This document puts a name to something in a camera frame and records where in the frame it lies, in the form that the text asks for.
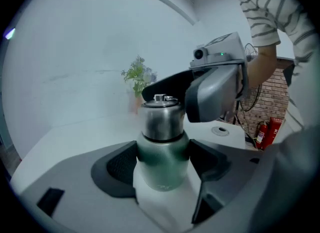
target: bottle body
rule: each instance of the bottle body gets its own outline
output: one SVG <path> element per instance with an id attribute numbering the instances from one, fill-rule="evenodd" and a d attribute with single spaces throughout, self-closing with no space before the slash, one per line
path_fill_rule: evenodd
<path id="1" fill-rule="evenodd" d="M 190 157 L 185 132 L 168 142 L 154 142 L 140 133 L 136 142 L 141 173 L 150 188 L 171 191 L 183 182 Z"/>

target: floor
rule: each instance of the floor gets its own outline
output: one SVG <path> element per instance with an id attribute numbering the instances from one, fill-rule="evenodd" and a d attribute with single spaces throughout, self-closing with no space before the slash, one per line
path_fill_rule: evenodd
<path id="1" fill-rule="evenodd" d="M 0 145 L 0 159 L 10 176 L 14 174 L 21 162 L 20 156 L 13 145 L 8 149 Z"/>

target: striped shirt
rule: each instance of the striped shirt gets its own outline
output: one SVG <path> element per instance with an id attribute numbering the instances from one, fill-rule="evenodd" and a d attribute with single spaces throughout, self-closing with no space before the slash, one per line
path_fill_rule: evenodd
<path id="1" fill-rule="evenodd" d="M 297 0 L 239 0 L 248 20 L 255 47 L 280 44 L 278 30 L 285 32 L 293 44 L 294 71 L 291 83 L 299 79 L 318 46 L 319 36 L 307 12 Z M 294 122 L 293 131 L 303 129 L 304 122 L 295 102 L 290 99 L 287 121 Z"/>

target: fire extinguisher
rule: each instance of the fire extinguisher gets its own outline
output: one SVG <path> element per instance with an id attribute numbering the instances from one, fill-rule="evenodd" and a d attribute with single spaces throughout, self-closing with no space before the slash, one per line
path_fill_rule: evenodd
<path id="1" fill-rule="evenodd" d="M 263 125 L 260 126 L 259 133 L 258 133 L 258 135 L 256 137 L 256 141 L 255 141 L 256 147 L 258 149 L 261 148 L 262 142 L 264 141 L 267 133 L 268 133 L 268 125 L 267 125 L 267 122 L 264 121 Z"/>

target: table surface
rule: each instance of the table surface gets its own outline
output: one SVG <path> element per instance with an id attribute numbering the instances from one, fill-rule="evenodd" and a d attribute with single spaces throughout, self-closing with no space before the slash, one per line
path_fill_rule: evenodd
<path id="1" fill-rule="evenodd" d="M 229 135 L 217 136 L 211 131 L 212 127 L 223 127 L 229 131 Z M 140 129 L 140 120 L 135 114 L 113 115 L 55 127 L 22 160 L 11 178 L 11 186 L 19 195 L 57 163 L 76 155 L 135 140 Z M 237 125 L 220 121 L 190 123 L 185 117 L 184 130 L 190 139 L 246 148 L 245 132 Z"/>

